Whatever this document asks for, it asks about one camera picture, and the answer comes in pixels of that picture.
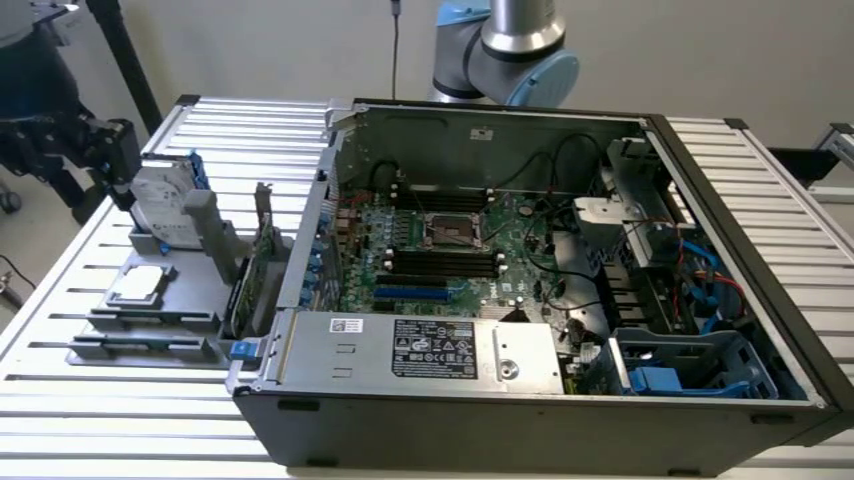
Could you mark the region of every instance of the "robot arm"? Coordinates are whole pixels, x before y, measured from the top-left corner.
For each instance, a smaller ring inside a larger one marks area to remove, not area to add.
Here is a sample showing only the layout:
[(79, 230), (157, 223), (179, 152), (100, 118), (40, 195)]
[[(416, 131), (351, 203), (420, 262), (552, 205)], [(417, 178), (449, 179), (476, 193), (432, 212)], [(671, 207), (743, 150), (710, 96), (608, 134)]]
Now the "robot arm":
[(556, 107), (578, 78), (554, 0), (456, 0), (439, 9), (431, 100)]
[[(140, 159), (132, 123), (97, 120), (80, 103), (51, 30), (61, 14), (38, 18), (28, 1), (0, 0), (0, 165), (51, 185), (81, 222), (104, 194), (131, 207)], [(83, 190), (65, 158), (87, 169), (93, 189)]]

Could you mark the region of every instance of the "white wall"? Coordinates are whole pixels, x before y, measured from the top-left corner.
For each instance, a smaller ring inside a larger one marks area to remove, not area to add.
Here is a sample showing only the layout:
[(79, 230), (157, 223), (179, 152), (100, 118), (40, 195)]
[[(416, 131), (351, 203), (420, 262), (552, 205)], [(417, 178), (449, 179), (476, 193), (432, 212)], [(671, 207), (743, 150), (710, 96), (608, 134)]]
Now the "white wall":
[[(403, 98), (420, 99), (428, 90), (439, 3), (403, 1)], [(566, 44), (582, 61), (566, 107), (742, 117), (776, 145), (808, 145), (827, 122), (854, 119), (851, 0), (556, 3)], [(389, 94), (387, 0), (121, 5), (164, 111), (181, 93), (285, 99)], [(100, 75), (89, 67), (97, 66), (75, 68), (81, 84)]]

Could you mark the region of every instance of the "power supply label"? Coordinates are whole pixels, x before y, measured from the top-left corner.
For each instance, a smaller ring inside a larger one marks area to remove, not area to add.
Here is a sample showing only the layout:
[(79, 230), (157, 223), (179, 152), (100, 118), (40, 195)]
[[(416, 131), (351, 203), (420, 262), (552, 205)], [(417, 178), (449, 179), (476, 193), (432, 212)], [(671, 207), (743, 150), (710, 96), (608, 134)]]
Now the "power supply label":
[(397, 377), (476, 380), (473, 323), (395, 320), (391, 372)]

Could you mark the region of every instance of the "metal slotted table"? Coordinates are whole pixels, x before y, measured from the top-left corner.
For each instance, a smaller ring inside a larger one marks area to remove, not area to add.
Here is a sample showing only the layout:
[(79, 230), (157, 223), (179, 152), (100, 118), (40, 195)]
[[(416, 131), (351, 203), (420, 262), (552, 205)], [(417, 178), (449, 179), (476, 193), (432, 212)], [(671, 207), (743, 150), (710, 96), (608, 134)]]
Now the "metal slotted table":
[[(272, 183), (275, 222), (293, 235), (325, 147), (325, 108), (203, 97), (193, 105), (175, 107), (144, 151), (199, 152), (223, 217), (241, 233), (256, 226), (255, 183)], [(854, 377), (854, 263), (847, 237), (747, 131), (731, 130), (718, 120), (671, 122)], [(127, 214), (105, 202), (0, 337), (1, 477), (471, 476), (288, 471), (269, 461), (240, 417), (223, 386), (224, 371), (68, 365), (64, 344), (83, 330), (83, 314), (96, 306), (131, 252), (129, 228)], [(854, 478), (854, 431), (814, 448), (774, 448), (719, 478)]]

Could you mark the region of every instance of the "blue pcie slot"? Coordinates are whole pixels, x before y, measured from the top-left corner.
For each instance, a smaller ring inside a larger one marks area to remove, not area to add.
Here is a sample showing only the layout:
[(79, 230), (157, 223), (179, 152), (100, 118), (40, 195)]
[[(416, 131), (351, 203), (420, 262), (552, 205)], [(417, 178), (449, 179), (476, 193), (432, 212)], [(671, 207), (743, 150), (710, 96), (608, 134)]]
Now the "blue pcie slot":
[(449, 302), (451, 292), (439, 288), (377, 288), (373, 290), (373, 298)]

